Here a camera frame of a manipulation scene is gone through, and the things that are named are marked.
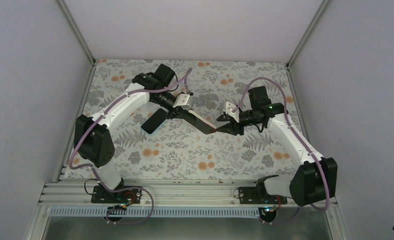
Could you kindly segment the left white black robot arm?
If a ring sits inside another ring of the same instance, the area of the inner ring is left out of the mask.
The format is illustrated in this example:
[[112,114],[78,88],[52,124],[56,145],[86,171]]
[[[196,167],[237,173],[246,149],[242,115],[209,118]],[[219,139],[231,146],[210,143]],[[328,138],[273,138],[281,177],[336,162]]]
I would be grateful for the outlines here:
[[72,170],[89,167],[99,184],[105,189],[104,196],[116,203],[124,197],[122,177],[116,170],[112,158],[115,147],[111,131],[123,123],[135,110],[186,83],[192,69],[182,78],[168,66],[161,64],[155,72],[136,75],[131,84],[109,105],[91,116],[80,115],[74,126],[73,150],[68,160]]

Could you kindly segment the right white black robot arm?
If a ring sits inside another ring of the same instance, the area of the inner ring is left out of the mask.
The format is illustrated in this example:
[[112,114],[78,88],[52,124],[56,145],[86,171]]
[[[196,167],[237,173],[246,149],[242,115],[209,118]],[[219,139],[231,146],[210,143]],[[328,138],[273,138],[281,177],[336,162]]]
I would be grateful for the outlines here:
[[279,138],[297,169],[293,176],[274,174],[259,178],[254,187],[240,187],[241,204],[276,204],[292,199],[298,206],[306,206],[335,196],[338,164],[325,158],[310,145],[295,128],[282,103],[272,103],[265,86],[248,91],[251,108],[238,109],[226,102],[223,113],[216,120],[226,124],[218,132],[244,135],[246,127],[256,126],[259,132],[269,130]]

